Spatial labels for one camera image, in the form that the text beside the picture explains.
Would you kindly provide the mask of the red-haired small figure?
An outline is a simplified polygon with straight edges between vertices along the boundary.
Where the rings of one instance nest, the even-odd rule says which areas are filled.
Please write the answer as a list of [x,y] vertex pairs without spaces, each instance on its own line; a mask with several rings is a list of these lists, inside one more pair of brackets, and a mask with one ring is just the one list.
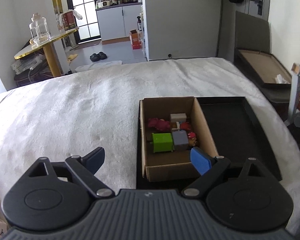
[[189,146],[196,147],[197,146],[197,137],[194,132],[190,132],[187,134]]

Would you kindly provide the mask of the grey-blue toy block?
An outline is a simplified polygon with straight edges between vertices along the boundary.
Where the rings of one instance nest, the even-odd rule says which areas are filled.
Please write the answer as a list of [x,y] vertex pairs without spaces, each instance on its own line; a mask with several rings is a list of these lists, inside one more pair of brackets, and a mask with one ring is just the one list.
[[187,133],[185,130],[178,130],[172,132],[174,149],[176,151],[185,151],[189,146]]

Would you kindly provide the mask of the striped cup toy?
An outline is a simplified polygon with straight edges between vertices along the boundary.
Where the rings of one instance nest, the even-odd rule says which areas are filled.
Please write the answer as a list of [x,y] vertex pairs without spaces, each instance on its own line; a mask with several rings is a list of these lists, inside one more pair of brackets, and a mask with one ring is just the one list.
[[170,129],[172,132],[180,130],[180,122],[170,122]]

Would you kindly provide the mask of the white toy block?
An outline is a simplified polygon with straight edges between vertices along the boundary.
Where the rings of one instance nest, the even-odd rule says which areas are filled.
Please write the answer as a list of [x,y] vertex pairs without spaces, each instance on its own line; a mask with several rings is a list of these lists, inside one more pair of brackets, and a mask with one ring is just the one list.
[[170,122],[186,122],[186,113],[172,113],[170,114]]

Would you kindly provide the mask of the pink strawberry bear toy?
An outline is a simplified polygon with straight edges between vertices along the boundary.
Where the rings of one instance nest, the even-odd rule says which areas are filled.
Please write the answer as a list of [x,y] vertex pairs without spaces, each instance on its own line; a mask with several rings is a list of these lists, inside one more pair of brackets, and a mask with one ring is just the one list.
[[157,131],[168,132],[170,130],[170,122],[164,119],[149,118],[147,122],[148,128],[154,128]]

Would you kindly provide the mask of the red crab toy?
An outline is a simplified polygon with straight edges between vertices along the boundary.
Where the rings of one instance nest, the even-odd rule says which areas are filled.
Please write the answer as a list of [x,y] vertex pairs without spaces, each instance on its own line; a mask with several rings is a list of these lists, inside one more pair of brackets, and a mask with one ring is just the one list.
[[180,129],[185,130],[185,131],[191,131],[192,130],[192,126],[189,122],[181,122],[180,123]]

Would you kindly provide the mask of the black shallow tray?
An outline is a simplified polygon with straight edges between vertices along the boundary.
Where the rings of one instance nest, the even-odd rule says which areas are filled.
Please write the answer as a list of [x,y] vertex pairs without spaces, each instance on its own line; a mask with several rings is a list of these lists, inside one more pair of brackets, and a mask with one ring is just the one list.
[[[247,158],[257,158],[278,181],[282,176],[269,140],[252,107],[244,97],[199,97],[212,134],[218,155],[231,160],[233,166],[241,166]],[[140,121],[138,123],[137,189],[183,189],[199,178],[196,174],[186,178],[150,182],[142,176]]]

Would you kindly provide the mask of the brown cardboard box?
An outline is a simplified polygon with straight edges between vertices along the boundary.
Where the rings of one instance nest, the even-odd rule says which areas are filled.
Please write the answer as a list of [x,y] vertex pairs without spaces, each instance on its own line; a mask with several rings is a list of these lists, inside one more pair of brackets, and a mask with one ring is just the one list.
[[165,97],[145,98],[140,101],[140,132],[141,138],[141,165],[142,176],[150,182],[174,180],[178,177],[186,178],[196,174],[196,170],[190,161],[190,151],[193,147],[188,146],[185,151],[153,152],[153,133],[172,133],[157,131],[148,128],[149,118],[164,119],[170,122],[170,114],[186,113],[186,122],[192,126],[191,131],[197,137],[197,146],[211,157],[218,155],[215,142],[210,132],[207,120],[196,97]]

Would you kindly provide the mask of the dark framed corkboard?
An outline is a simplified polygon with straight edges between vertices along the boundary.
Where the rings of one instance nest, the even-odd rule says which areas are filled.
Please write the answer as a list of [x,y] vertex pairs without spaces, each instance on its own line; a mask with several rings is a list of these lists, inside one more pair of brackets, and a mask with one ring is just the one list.
[[234,63],[247,77],[263,88],[289,89],[291,87],[290,73],[273,54],[236,48]]

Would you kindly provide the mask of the yellow slipper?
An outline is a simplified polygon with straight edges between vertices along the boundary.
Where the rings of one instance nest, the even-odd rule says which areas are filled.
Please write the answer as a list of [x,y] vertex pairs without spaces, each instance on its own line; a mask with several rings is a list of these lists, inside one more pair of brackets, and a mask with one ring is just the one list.
[[70,55],[68,56],[68,58],[67,58],[67,63],[68,63],[68,65],[70,65],[71,62],[74,61],[74,59],[75,59],[76,57],[78,57],[77,54],[70,54]]

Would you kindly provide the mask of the black slippers pair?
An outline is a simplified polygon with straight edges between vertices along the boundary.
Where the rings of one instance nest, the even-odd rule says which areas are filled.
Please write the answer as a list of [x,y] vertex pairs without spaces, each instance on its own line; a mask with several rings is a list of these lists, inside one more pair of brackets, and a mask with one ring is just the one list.
[[107,55],[104,53],[104,52],[99,52],[99,53],[93,53],[91,56],[90,56],[90,60],[92,62],[97,62],[97,61],[100,61],[100,60],[105,60],[107,59]]

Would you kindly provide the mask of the white power strip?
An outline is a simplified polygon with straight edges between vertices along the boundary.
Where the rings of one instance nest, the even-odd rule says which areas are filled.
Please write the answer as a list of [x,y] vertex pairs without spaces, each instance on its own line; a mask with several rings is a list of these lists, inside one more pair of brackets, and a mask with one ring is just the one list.
[[42,54],[31,56],[30,58],[27,58],[25,60],[18,59],[13,64],[11,64],[11,69],[17,74],[21,74],[25,72],[26,70],[33,70],[37,66],[39,66],[41,63],[43,63],[46,60],[45,56]]

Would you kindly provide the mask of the clear glass jar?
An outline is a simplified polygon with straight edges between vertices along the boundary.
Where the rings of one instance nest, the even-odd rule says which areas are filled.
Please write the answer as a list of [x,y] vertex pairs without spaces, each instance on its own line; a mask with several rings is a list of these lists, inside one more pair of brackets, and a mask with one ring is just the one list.
[[35,13],[32,15],[29,29],[32,35],[33,42],[37,46],[51,39],[47,20],[39,13]]

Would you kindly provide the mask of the red tin can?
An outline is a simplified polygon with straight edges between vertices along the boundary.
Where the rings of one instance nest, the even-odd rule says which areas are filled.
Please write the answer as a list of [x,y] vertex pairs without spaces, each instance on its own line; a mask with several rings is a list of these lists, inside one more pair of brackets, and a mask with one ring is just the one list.
[[65,31],[68,31],[70,29],[75,29],[77,27],[73,10],[68,10],[67,12],[61,13],[59,15],[59,20]]

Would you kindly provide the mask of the rice cooker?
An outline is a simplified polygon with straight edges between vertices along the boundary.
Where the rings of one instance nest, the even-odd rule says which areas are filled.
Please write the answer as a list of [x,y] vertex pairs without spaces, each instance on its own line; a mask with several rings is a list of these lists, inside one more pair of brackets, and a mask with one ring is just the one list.
[[111,0],[98,0],[96,2],[96,9],[109,7],[109,6],[111,6],[111,4],[112,4]]

